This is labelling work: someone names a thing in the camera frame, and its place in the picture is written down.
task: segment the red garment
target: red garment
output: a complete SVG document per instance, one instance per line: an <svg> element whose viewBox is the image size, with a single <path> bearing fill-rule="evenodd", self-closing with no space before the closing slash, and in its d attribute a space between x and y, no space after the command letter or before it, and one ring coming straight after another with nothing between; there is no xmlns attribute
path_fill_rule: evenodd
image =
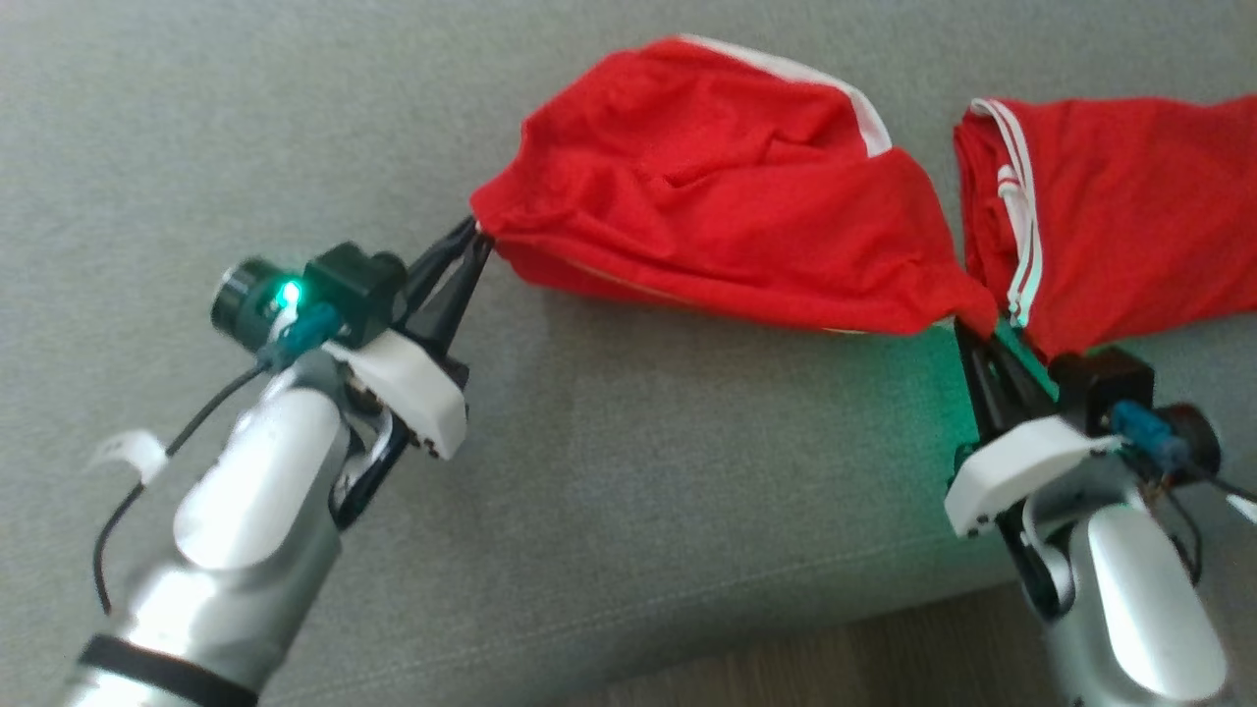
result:
<svg viewBox="0 0 1257 707"><path fill-rule="evenodd" d="M603 59L471 209L520 277L582 294L891 333L998 316L864 94L709 39Z"/></svg>
<svg viewBox="0 0 1257 707"><path fill-rule="evenodd" d="M1257 97L974 101L969 272L1047 359L1257 309Z"/></svg>

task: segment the gray fabric surface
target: gray fabric surface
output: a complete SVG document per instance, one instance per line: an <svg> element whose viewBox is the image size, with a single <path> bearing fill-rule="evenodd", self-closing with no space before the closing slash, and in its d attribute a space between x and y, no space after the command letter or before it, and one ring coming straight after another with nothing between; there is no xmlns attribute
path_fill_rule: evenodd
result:
<svg viewBox="0 0 1257 707"><path fill-rule="evenodd" d="M1257 630L1248 609L1257 564L1246 543L1210 547L1200 593L1231 639L1231 659L1257 665ZM1228 567L1214 572L1213 567ZM767 640L618 682L562 702L563 707L1061 707L1045 669L1042 626L1021 587L1001 585L964 596ZM1257 674L1237 671L1241 704L1257 703Z"/></svg>
<svg viewBox="0 0 1257 707"><path fill-rule="evenodd" d="M1173 0L4 3L3 701L47 694L99 621L88 550L131 482L84 474L88 450L132 426L168 438L248 364L206 321L219 274L346 238L417 253L507 164L519 120L602 54L693 31L831 72L958 228L950 126L968 98L1251 92L1254 16ZM1166 399L1231 430L1236 478L1257 482L1253 318L1136 348ZM473 366L463 454L395 473L269 704L537 703L1009 574L943 517L970 435L945 332L583 302L494 262L455 352ZM116 586L228 420L116 535ZM1228 537L1243 538L1213 533Z"/></svg>

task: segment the green led light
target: green led light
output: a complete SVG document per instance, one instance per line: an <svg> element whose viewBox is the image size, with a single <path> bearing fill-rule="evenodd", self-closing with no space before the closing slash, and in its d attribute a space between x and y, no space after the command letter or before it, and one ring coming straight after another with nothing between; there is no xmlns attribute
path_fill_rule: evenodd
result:
<svg viewBox="0 0 1257 707"><path fill-rule="evenodd" d="M285 282L283 287L279 288L279 293L275 294L275 303L279 304L282 309L287 309L293 304L297 304L302 299L302 286L295 282Z"/></svg>

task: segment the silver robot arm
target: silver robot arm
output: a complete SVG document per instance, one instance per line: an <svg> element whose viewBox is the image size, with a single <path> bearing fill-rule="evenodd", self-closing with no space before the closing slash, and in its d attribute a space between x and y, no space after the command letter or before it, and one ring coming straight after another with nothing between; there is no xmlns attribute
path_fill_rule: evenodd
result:
<svg viewBox="0 0 1257 707"><path fill-rule="evenodd" d="M251 259L224 277L215 328L256 355L255 371L275 375L184 498L165 552L112 611L98 575L111 623L87 643L57 704L256 704L341 552L341 532L402 450L449 459L461 445L468 369L447 351L491 248L469 218L409 267L346 243L302 276ZM360 434L368 428L370 447ZM158 453L162 464L177 447ZM143 483L141 469L137 489Z"/></svg>
<svg viewBox="0 0 1257 707"><path fill-rule="evenodd" d="M983 443L958 452L944 508L960 537L1001 535L1065 704L1238 704L1193 576L1145 501L1166 469L1217 473L1208 423L1145 408L1151 369L1129 355L1067 361L1053 400L1007 347L957 338Z"/></svg>
<svg viewBox="0 0 1257 707"><path fill-rule="evenodd" d="M184 498L171 545L88 643L60 704L256 702L341 552L329 492L361 464L332 396L269 392Z"/></svg>

